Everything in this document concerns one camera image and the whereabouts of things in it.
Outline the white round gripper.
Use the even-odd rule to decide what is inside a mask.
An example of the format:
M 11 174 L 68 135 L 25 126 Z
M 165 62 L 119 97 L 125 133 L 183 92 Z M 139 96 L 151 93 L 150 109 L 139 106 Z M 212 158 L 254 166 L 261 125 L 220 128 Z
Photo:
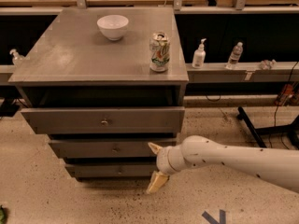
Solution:
M 176 174 L 186 167 L 185 160 L 179 146 L 161 147 L 148 142 L 151 151 L 157 155 L 157 167 L 161 172 L 152 173 L 146 192 L 152 194 L 157 192 L 169 179 L 169 175 Z

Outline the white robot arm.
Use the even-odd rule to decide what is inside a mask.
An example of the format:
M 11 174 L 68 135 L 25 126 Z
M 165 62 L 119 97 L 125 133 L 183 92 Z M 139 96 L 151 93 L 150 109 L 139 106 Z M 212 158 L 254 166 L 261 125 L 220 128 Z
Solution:
M 298 150 L 226 146 L 198 135 L 174 147 L 149 142 L 149 148 L 156 155 L 157 171 L 152 174 L 148 194 L 157 192 L 170 175 L 209 164 L 223 165 L 299 192 Z

